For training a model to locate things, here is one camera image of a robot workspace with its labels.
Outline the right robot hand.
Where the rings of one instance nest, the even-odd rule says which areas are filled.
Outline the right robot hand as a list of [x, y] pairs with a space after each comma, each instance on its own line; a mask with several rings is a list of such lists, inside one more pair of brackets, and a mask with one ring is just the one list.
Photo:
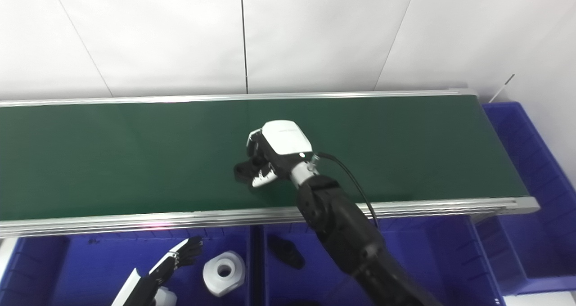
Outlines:
[[299, 188], [317, 174], [311, 166], [314, 154], [311, 143], [292, 120], [271, 120], [250, 132], [246, 150], [256, 165], [248, 181], [253, 188], [276, 180], [290, 180]]

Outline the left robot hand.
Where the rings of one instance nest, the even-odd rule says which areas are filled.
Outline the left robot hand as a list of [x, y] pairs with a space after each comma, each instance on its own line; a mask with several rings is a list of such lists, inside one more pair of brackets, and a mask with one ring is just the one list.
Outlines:
[[176, 294], [164, 285], [177, 269], [193, 265], [202, 253], [203, 238], [193, 236], [169, 249], [144, 276], [134, 268], [114, 298], [113, 306], [174, 306]]

